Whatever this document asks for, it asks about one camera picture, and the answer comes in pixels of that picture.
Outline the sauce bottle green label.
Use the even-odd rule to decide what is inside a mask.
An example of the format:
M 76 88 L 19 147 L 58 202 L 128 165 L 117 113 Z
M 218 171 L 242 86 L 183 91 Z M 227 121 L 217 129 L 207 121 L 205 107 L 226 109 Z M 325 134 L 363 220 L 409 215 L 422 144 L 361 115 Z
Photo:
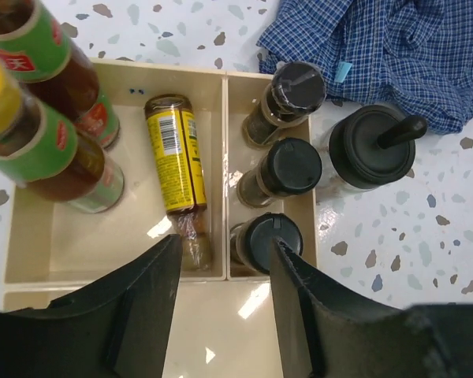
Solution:
M 121 168 L 103 148 L 21 87 L 1 63 L 0 172 L 84 213 L 112 208 L 125 191 Z
M 120 121 L 92 63 L 41 1 L 0 1 L 0 61 L 101 147 L 116 141 Z

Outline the small dark spice jar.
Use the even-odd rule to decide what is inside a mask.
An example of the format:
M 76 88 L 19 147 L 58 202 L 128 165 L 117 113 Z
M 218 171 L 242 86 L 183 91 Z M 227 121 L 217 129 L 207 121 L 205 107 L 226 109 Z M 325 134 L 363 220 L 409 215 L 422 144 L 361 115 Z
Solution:
M 246 142 L 265 148 L 288 128 L 303 123 L 326 99 L 326 83 L 319 68 L 303 61 L 284 63 L 242 123 Z

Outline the beige wooden divided box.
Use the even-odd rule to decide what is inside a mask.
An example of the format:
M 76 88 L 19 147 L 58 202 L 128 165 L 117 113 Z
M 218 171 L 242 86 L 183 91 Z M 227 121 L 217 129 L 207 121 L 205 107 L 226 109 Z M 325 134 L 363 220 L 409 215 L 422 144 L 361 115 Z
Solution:
M 125 174 L 125 193 L 112 209 L 86 215 L 16 189 L 3 313 L 45 309 L 173 234 L 143 108 L 156 95 L 180 94 L 195 113 L 212 265 L 181 271 L 160 377 L 281 376 L 270 280 L 234 264 L 229 254 L 230 228 L 261 214 L 238 201 L 236 185 L 262 157 L 246 145 L 240 126 L 270 76 L 130 61 L 94 66 L 121 121 L 110 156 Z

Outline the spice jar black lid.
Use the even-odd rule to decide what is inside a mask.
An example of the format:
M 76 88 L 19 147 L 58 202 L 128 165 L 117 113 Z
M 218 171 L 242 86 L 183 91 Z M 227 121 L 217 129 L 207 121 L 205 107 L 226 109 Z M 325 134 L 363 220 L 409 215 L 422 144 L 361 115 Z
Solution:
M 318 151 L 305 140 L 287 137 L 275 142 L 239 179 L 236 193 L 244 205 L 263 208 L 279 199 L 308 193 L 321 176 Z
M 296 223 L 283 213 L 264 213 L 233 226 L 229 233 L 232 261 L 264 275 L 270 274 L 270 248 L 275 238 L 302 256 L 304 239 Z

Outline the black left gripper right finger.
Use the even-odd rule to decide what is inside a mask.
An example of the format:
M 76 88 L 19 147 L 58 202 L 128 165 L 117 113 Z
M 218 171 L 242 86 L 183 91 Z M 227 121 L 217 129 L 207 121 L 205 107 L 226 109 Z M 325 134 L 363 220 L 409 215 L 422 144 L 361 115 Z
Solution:
M 473 304 L 383 305 L 279 238 L 270 281 L 285 377 L 473 377 Z

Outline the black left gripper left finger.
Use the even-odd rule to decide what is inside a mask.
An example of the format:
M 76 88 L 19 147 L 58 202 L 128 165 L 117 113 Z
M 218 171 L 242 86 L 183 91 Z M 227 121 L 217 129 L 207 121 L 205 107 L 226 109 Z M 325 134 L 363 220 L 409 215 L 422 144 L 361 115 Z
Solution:
M 160 377 L 181 275 L 179 235 L 50 302 L 0 312 L 0 377 Z

